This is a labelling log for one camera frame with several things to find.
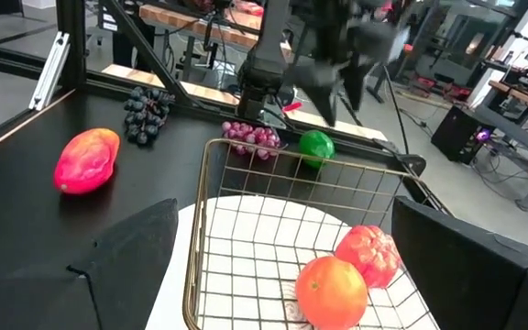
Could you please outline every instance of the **gold wire basket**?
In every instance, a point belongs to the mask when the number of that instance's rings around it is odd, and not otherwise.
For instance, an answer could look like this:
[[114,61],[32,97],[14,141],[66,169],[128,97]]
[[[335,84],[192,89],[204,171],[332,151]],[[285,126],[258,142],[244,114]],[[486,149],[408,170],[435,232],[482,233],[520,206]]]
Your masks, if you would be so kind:
[[[394,196],[408,195],[404,181],[422,189],[426,198],[416,202],[449,213],[408,173],[289,150],[267,149],[277,155],[264,161],[238,156],[238,145],[249,147],[215,139],[204,150],[183,294],[190,329],[313,329],[294,295],[308,261],[332,254],[351,226],[389,233]],[[438,329],[404,267],[368,297],[355,329]]]

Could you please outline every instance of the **floor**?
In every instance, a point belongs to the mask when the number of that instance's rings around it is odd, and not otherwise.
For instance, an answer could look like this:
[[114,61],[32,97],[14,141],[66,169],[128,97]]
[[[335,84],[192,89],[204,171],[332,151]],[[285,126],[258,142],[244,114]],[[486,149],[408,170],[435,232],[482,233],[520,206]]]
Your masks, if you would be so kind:
[[[31,19],[18,16],[0,16],[0,39],[4,39],[4,42],[0,43],[0,47],[45,57],[56,34],[54,27],[55,10],[53,8],[37,10],[26,7],[25,11],[26,16]],[[89,15],[87,26],[93,27],[94,24],[95,17]],[[38,33],[13,39],[17,33],[30,30],[36,30]],[[157,49],[160,48],[161,42],[161,38],[157,38]],[[182,54],[184,39],[181,36],[175,36],[171,38],[170,42],[177,54],[175,58],[178,59]],[[101,46],[94,44],[93,42],[90,48],[91,53],[87,65],[91,69],[102,70],[112,60],[111,39],[104,38]],[[228,49],[226,54],[228,61],[239,63],[245,58],[245,54],[242,52],[229,47]],[[36,82],[0,73],[0,123],[28,105],[35,84]],[[397,101],[400,108],[406,109],[409,113],[421,118],[420,120],[425,121],[432,131],[436,130],[446,115],[446,110],[443,108],[416,102],[405,97],[398,96]],[[305,111],[314,111],[306,100],[304,102]],[[365,127],[382,131],[390,141],[402,149],[401,129],[391,100],[387,100],[386,104],[379,104],[370,95],[366,95],[358,117]],[[338,119],[353,123],[344,109],[338,111]],[[422,175],[422,179],[452,210],[456,217],[528,244],[528,212],[518,209],[512,201],[528,192],[528,177],[519,174],[509,180],[506,179],[520,169],[512,165],[507,159],[491,159],[487,152],[481,152],[478,157],[478,166],[481,171],[487,171],[490,169],[491,163],[497,165],[497,162],[500,161],[497,173],[505,174],[486,174],[486,177],[491,181],[502,181],[493,185],[497,193],[492,192],[469,166],[448,161],[430,143],[427,133],[416,126],[408,116],[404,116],[402,120],[410,152],[422,155],[427,159],[427,169]]]

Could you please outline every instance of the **computer tower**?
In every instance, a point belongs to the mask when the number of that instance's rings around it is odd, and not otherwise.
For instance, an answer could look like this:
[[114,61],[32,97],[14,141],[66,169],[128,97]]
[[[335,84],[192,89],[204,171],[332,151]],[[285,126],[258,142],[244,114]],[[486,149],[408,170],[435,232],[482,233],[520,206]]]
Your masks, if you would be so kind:
[[469,109],[454,105],[431,137],[449,160],[469,164],[496,127],[483,124]]

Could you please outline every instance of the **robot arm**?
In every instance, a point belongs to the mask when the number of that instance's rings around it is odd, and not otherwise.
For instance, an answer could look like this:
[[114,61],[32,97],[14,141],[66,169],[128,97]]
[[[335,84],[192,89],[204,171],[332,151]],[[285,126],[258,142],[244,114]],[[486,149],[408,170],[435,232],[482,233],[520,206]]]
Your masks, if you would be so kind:
[[285,71],[280,41],[289,0],[268,1],[257,44],[248,53],[239,73],[243,91],[237,115],[258,119],[265,99],[287,82],[301,88],[325,122],[336,124],[332,92],[343,84],[349,103],[358,111],[364,81],[376,65],[396,60],[408,30],[391,23],[372,21],[387,0],[312,0],[317,26],[315,63]]

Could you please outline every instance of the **metal frame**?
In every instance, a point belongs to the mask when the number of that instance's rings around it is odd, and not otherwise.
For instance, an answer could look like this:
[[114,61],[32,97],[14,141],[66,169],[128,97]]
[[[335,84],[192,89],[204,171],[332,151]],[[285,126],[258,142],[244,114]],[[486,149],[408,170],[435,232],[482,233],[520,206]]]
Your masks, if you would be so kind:
[[41,111],[50,104],[71,49],[69,38],[68,33],[57,32],[32,99],[29,102],[29,109]]
[[84,1],[57,0],[56,13],[59,32],[68,33],[71,43],[60,84],[65,88],[77,88],[85,83],[86,74]]
[[[166,71],[165,66],[160,63],[153,49],[146,40],[123,8],[117,5],[116,0],[106,0],[105,6],[114,17],[116,23],[130,37],[139,53],[143,56],[150,68],[157,74],[162,83],[164,83],[169,92],[176,95],[179,91],[176,105],[171,108],[173,113],[183,116],[191,116],[203,120],[237,120],[235,116],[235,107],[230,104],[219,104],[211,100],[198,99],[191,97],[184,91],[181,85]],[[84,24],[84,4],[83,2],[74,2],[72,0],[57,0],[57,14],[59,31],[68,33],[71,36],[71,50],[67,56],[64,71],[60,77],[59,84],[63,89],[78,89],[87,93],[101,94],[106,97],[116,99],[126,99],[129,92],[136,86],[141,85],[139,82],[133,82],[127,79],[120,79],[98,71],[87,71],[85,62],[85,24]],[[12,73],[15,75],[25,76],[37,80],[42,73],[45,60],[20,54],[14,51],[0,49],[0,72]],[[306,123],[295,122],[294,129],[279,129],[279,135],[289,140],[298,140],[306,131],[319,129]],[[4,134],[5,129],[1,129],[0,134]],[[414,166],[416,163],[411,162],[403,156],[393,155],[390,151],[385,150],[381,141],[365,137],[356,137],[349,134],[326,130],[326,133],[335,142],[335,147],[341,152],[353,155],[363,154],[365,158],[373,161],[385,162],[389,166],[397,166],[400,171],[408,171],[420,175],[422,167]],[[420,189],[409,188],[412,194],[422,195]]]

